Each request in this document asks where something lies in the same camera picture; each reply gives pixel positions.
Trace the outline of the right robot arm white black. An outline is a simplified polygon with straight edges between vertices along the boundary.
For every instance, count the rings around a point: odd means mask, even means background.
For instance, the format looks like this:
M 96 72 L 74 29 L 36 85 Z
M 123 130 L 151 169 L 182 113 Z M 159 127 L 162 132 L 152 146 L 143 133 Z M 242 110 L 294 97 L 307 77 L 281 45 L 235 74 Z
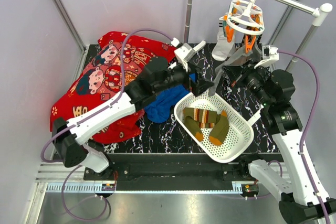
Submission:
M 267 73 L 264 67 L 246 63 L 232 87 L 246 87 L 260 103 L 255 114 L 265 125 L 276 143 L 285 163 L 290 181 L 268 166 L 257 154 L 244 157 L 239 163 L 239 176 L 262 183 L 278 202 L 286 223 L 304 223 L 335 213 L 335 199 L 331 198 L 319 180 L 305 144 L 300 140 L 303 126 L 297 111 L 290 103 L 295 91 L 293 76 L 284 70 Z

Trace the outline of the green striped sock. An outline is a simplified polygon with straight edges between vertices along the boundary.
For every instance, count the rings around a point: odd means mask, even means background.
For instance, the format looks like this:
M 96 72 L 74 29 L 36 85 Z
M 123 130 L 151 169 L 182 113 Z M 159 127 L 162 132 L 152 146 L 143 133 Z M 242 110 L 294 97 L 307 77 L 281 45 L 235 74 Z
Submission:
M 183 123 L 199 142 L 204 139 L 202 129 L 213 128 L 219 118 L 220 115 L 216 111 L 198 108 L 185 108 L 183 110 Z
M 229 131 L 229 121 L 227 113 L 223 110 L 221 112 L 219 121 L 215 124 L 209 134 L 209 141 L 215 146 L 221 146 L 226 139 Z

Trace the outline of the white round clip hanger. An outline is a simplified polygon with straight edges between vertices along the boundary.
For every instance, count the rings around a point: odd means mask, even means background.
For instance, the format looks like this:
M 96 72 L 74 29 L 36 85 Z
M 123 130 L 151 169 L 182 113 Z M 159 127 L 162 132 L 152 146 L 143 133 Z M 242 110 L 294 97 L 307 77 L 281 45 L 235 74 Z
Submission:
M 241 40 L 245 53 L 252 51 L 264 30 L 262 9 L 255 4 L 256 0 L 232 0 L 228 12 L 223 17 L 224 37 L 233 42 L 237 33 L 243 34 Z

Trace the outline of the grey sock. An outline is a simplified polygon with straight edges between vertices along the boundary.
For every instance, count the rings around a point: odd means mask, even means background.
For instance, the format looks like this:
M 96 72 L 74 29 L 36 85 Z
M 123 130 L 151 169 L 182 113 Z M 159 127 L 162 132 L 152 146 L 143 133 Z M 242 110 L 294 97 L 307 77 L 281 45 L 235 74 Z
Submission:
M 218 67 L 215 68 L 215 79 L 213 80 L 214 85 L 209 88 L 208 95 L 211 97 L 216 93 L 219 81 L 223 75 L 224 67 L 227 66 L 239 66 L 244 64 L 248 58 L 251 56 L 252 51 L 246 52 L 245 48 L 241 47 L 239 49 L 231 49 L 228 57 L 223 61 Z
M 248 53 L 245 53 L 245 48 L 241 47 L 237 50 L 238 58 L 235 61 L 236 65 L 243 65 L 248 61 L 258 62 L 262 57 L 262 49 L 258 46 L 254 46 L 252 50 Z

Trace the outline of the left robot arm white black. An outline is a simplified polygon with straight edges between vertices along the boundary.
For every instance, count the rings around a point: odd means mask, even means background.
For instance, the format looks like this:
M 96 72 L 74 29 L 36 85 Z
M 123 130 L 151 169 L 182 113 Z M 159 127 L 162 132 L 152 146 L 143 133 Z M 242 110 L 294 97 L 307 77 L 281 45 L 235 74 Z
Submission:
M 162 91 L 178 85 L 197 97 L 214 83 L 206 80 L 200 68 L 192 63 L 185 66 L 178 63 L 171 68 L 165 58 L 155 57 L 135 80 L 105 103 L 75 118 L 56 119 L 52 125 L 52 140 L 64 167 L 85 166 L 99 178 L 109 179 L 113 167 L 107 156 L 86 145 L 86 141 L 104 127 L 148 106 Z

